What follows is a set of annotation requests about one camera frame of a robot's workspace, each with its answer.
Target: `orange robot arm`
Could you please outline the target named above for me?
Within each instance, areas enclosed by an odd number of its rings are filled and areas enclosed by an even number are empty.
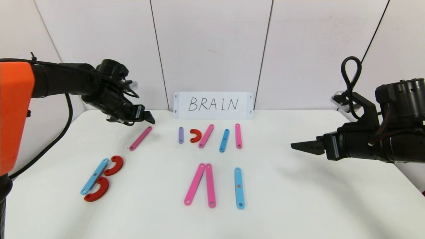
[[[29,63],[0,63],[0,175],[15,166],[34,84]]]

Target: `red curved piece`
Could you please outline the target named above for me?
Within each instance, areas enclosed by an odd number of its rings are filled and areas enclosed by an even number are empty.
[[[196,143],[196,142],[198,142],[199,140],[201,140],[201,138],[202,138],[202,133],[199,131],[199,130],[197,130],[197,129],[191,129],[190,130],[190,133],[191,134],[196,134],[196,137],[194,137],[194,138],[191,138],[190,139],[190,142],[191,143]]]
[[[105,172],[103,173],[105,176],[111,176],[113,174],[116,174],[124,165],[124,161],[122,160],[122,158],[117,155],[113,156],[111,158],[111,161],[115,162],[115,166],[113,168],[105,170]]]
[[[108,188],[109,188],[109,181],[108,181],[107,178],[105,178],[105,177],[99,177],[96,180],[96,182],[100,184],[100,188],[96,192],[94,192],[94,193],[87,194],[84,197],[84,200],[85,201],[87,201],[87,202],[94,202],[97,199],[101,198],[106,193],[106,191],[108,190]]]

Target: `white sign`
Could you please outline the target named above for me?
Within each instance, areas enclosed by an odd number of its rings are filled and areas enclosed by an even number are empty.
[[[249,92],[176,92],[174,118],[250,120],[254,97]]]

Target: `pink bar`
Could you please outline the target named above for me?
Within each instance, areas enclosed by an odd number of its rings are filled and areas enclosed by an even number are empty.
[[[134,143],[130,146],[130,151],[133,151],[137,148],[137,146],[142,142],[142,140],[146,137],[146,135],[152,130],[152,126],[147,127],[143,133],[134,141]]]
[[[192,184],[190,185],[189,190],[187,191],[186,197],[184,199],[184,204],[189,206],[192,204],[193,198],[195,197],[196,190],[198,189],[199,183],[201,181],[202,175],[204,174],[205,164],[201,163],[196,170],[195,176],[193,177]]]
[[[235,124],[235,132],[236,132],[236,147],[242,148],[242,136],[241,136],[241,125]]]
[[[205,147],[205,145],[206,145],[206,143],[208,141],[208,138],[210,137],[210,134],[211,134],[211,132],[212,132],[213,129],[214,129],[214,125],[209,125],[208,126],[207,131],[204,133],[204,136],[202,137],[201,141],[199,142],[199,145],[198,146],[200,148]]]
[[[214,178],[213,176],[213,167],[211,164],[207,163],[206,165],[205,176],[207,178],[207,195],[208,195],[208,206],[210,208],[215,208],[217,203],[215,202],[215,191],[214,191]]]

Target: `blue bar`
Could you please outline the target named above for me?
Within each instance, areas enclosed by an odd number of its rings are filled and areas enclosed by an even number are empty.
[[[242,169],[235,168],[235,193],[236,207],[239,209],[245,208],[244,185],[242,184]]]
[[[224,131],[223,139],[221,140],[221,144],[220,144],[220,152],[222,152],[222,153],[226,149],[227,139],[229,138],[229,133],[230,133],[229,129],[226,129]]]
[[[109,159],[104,159],[99,164],[99,166],[96,168],[94,173],[91,175],[91,177],[88,179],[87,183],[84,185],[84,187],[81,189],[81,195],[86,195],[94,186],[96,183],[96,180],[102,175],[103,171],[105,170],[106,166],[108,165]]]

